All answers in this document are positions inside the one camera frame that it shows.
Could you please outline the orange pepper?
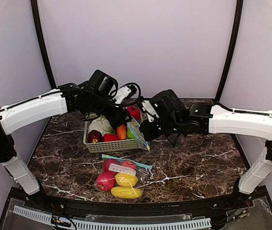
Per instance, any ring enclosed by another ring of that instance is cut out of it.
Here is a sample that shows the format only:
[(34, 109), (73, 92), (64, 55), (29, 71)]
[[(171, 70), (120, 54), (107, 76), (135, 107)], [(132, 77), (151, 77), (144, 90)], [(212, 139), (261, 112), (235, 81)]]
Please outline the orange pepper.
[(119, 140), (127, 139), (127, 128), (125, 125), (118, 126), (116, 133)]

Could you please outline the small clear zip bag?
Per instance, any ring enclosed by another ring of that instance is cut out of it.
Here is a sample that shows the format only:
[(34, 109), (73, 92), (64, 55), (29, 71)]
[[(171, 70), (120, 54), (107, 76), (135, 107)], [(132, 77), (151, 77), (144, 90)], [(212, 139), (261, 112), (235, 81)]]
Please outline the small clear zip bag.
[[(138, 127), (132, 126), (131, 125), (132, 120), (137, 122), (139, 126)], [(133, 132), (133, 134), (136, 137), (136, 139), (134, 139), (134, 140), (137, 140), (140, 148), (145, 149), (145, 150), (150, 152), (151, 148), (149, 146), (149, 143), (147, 141), (145, 141), (144, 135), (140, 131), (140, 123), (137, 120), (135, 120), (134, 118), (132, 120), (127, 123), (127, 130), (130, 129)]]

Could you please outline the green perforated plastic basket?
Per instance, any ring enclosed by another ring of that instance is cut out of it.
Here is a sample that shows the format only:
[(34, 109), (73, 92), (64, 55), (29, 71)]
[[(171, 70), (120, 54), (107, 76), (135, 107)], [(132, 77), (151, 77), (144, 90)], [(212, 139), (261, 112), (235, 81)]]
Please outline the green perforated plastic basket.
[(83, 143), (90, 153), (104, 153), (111, 151), (144, 149), (150, 151), (148, 142), (142, 143), (139, 139), (125, 139), (110, 142), (87, 143), (89, 125), (92, 121), (86, 121), (84, 125)]

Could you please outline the pink-red wrinkled fruit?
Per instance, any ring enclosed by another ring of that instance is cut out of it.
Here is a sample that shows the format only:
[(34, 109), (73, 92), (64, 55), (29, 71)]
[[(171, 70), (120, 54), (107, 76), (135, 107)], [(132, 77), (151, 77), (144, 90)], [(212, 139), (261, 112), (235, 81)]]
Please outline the pink-red wrinkled fruit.
[(112, 163), (113, 163), (113, 164), (119, 165), (119, 162), (118, 162), (117, 160), (114, 160), (114, 159), (106, 159), (106, 160), (104, 161), (104, 163), (103, 163), (103, 172), (104, 172), (104, 173), (109, 173), (109, 174), (115, 176), (117, 173), (109, 170), (109, 167), (110, 167), (110, 165), (111, 165)]

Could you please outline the large clear zip bag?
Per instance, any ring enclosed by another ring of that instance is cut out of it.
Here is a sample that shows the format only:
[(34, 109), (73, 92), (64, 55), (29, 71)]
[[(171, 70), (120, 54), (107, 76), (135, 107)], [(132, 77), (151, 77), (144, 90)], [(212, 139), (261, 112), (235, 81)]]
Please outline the large clear zip bag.
[(153, 166), (107, 154), (102, 154), (102, 159), (102, 170), (94, 183), (96, 190), (120, 199), (140, 199)]

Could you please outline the yellow lemon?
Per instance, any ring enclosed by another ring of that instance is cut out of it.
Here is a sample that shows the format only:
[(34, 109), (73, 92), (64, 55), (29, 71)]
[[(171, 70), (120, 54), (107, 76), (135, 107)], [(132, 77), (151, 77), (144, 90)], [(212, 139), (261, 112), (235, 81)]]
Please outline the yellow lemon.
[(125, 173), (116, 174), (115, 180), (116, 183), (122, 187), (134, 187), (138, 182), (138, 178), (136, 176)]

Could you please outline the red apple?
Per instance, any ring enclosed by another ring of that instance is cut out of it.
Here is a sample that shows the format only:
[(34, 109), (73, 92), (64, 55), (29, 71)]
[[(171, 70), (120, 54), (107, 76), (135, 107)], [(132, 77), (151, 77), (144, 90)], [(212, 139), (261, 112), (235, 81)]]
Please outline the red apple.
[(108, 192), (114, 187), (115, 183), (116, 180), (114, 175), (108, 172), (103, 172), (96, 179), (95, 185), (98, 189)]

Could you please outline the yellow wrinkled banana-like fruit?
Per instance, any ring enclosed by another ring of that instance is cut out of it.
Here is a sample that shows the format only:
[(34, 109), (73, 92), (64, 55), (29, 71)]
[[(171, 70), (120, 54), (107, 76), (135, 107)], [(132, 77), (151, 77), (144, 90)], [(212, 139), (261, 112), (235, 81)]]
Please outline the yellow wrinkled banana-like fruit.
[(142, 190), (132, 187), (116, 186), (110, 192), (113, 196), (123, 199), (138, 199), (142, 196)]

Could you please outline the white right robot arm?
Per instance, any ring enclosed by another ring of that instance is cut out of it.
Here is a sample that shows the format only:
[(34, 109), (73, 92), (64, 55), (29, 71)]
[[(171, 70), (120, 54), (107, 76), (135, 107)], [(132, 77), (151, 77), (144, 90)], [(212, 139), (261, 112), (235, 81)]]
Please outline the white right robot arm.
[(149, 100), (140, 99), (138, 106), (148, 117), (140, 126), (146, 141), (173, 134), (232, 134), (265, 139), (262, 153), (238, 181), (241, 194), (253, 193), (272, 172), (272, 110), (235, 109), (219, 102), (194, 103), (187, 108), (173, 90), (162, 91)]

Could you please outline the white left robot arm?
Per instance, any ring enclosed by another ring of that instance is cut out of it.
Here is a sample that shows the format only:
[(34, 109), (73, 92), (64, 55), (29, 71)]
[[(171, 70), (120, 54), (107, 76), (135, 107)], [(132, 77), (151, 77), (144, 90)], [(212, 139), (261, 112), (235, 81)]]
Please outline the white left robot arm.
[(51, 117), (73, 112), (94, 113), (104, 116), (111, 126), (120, 126), (131, 119), (123, 102), (136, 91), (132, 83), (119, 86), (116, 79), (96, 70), (80, 84), (66, 83), (21, 102), (0, 106), (0, 165), (27, 195), (40, 193), (42, 187), (22, 159), (14, 134)]

